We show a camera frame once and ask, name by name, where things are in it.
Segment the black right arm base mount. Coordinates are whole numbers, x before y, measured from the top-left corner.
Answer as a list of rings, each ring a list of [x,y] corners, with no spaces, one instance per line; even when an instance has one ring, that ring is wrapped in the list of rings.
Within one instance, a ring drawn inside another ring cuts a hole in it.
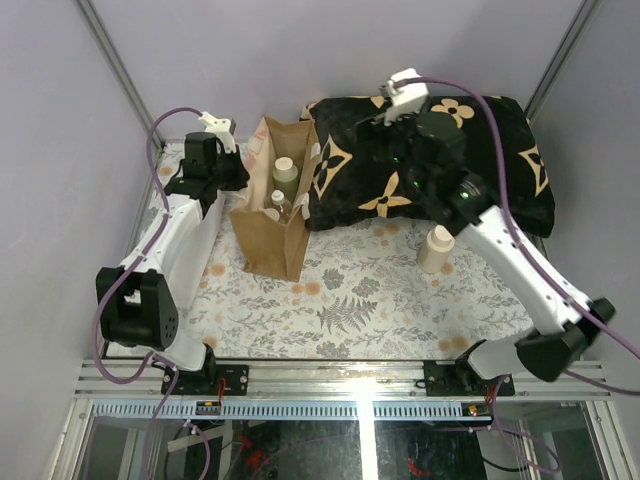
[[[425,360],[422,382],[430,397],[490,396],[498,385],[498,377],[481,378],[470,366],[468,350],[455,360]]]

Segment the beige bottle wooden cap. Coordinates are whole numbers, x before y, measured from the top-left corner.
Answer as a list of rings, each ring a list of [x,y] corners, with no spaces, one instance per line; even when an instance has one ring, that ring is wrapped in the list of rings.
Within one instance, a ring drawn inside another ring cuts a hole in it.
[[[454,236],[442,225],[436,225],[425,238],[417,257],[419,268],[428,274],[439,272],[455,246]]]

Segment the brown canvas bag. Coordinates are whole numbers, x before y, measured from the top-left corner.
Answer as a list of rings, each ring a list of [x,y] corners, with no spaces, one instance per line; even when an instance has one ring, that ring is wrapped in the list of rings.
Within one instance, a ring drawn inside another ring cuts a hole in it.
[[[314,122],[283,124],[265,116],[247,144],[244,166],[250,179],[230,211],[244,270],[256,275],[297,282],[309,240],[305,222],[310,213],[313,171],[320,155]],[[296,192],[285,214],[272,202],[275,163],[287,157],[298,170]]]

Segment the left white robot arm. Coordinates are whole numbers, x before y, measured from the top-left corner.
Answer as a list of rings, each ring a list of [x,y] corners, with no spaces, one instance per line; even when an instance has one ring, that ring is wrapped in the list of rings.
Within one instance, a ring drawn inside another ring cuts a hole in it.
[[[162,187],[162,208],[140,243],[96,278],[104,340],[161,355],[185,371],[197,394],[212,392],[218,369],[207,348],[180,324],[191,307],[222,222],[225,195],[249,174],[233,134],[220,126],[189,133],[179,175]]]

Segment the small white bottle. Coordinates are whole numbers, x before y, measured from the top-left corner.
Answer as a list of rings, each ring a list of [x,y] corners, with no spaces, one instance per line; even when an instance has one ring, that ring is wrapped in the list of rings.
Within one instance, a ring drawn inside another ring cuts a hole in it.
[[[280,213],[276,209],[266,208],[263,210],[263,213],[275,222],[280,221]]]

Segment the clear amber pump bottle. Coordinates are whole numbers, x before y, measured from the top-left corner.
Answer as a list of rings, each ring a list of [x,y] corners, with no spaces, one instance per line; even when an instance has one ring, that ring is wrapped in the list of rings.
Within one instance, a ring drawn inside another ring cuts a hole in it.
[[[279,223],[287,224],[293,209],[291,202],[281,190],[274,190],[271,194],[270,201],[271,207],[280,213]]]

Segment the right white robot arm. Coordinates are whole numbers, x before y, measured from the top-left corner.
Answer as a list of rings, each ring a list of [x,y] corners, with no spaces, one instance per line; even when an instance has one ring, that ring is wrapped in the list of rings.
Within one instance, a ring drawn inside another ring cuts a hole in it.
[[[456,369],[458,387],[478,394],[507,367],[553,382],[594,343],[616,309],[567,281],[516,226],[481,176],[464,163],[465,134],[443,113],[382,116],[355,127],[358,146],[399,170],[429,218],[480,255],[511,289],[533,327],[523,337],[483,341]]]

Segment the green bottle beige cap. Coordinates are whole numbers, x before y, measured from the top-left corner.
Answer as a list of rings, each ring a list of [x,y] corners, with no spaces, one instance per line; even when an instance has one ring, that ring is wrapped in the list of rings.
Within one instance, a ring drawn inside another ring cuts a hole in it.
[[[275,160],[272,178],[274,189],[280,190],[286,199],[294,202],[299,185],[299,172],[290,157]]]

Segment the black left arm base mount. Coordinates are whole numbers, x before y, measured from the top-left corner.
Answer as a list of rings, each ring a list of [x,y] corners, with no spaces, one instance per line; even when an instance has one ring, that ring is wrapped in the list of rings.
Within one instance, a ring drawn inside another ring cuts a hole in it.
[[[249,366],[220,363],[209,345],[205,346],[205,352],[204,364],[200,370],[193,372],[179,370],[179,378],[171,394],[245,396],[249,385]]]

